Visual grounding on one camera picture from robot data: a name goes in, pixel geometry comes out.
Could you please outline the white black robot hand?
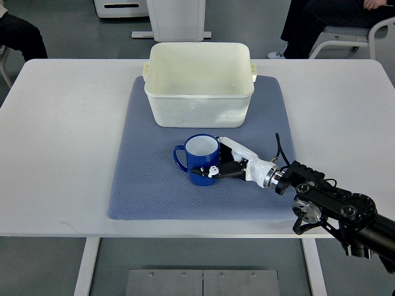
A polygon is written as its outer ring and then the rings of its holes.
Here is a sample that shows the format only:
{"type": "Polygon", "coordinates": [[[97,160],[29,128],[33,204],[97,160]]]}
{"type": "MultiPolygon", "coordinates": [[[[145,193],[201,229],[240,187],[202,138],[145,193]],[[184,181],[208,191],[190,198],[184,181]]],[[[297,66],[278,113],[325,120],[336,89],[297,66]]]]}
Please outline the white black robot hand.
{"type": "Polygon", "coordinates": [[[230,138],[219,137],[218,141],[220,163],[196,166],[191,169],[192,173],[212,179],[243,177],[245,181],[253,181],[262,188],[277,186],[283,172],[276,163],[260,159],[255,152],[230,138]]]}

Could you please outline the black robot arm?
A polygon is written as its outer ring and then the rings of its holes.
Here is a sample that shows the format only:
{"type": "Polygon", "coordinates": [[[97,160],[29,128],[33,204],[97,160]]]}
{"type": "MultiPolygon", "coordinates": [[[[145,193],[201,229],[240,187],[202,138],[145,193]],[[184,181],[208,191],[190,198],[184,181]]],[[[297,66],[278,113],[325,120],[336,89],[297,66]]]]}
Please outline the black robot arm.
{"type": "Polygon", "coordinates": [[[334,179],[297,161],[285,163],[270,186],[279,195],[294,188],[293,231],[301,235],[321,227],[341,243],[346,255],[370,258],[375,253],[393,274],[394,221],[380,215],[367,195],[341,189],[334,179]]]}

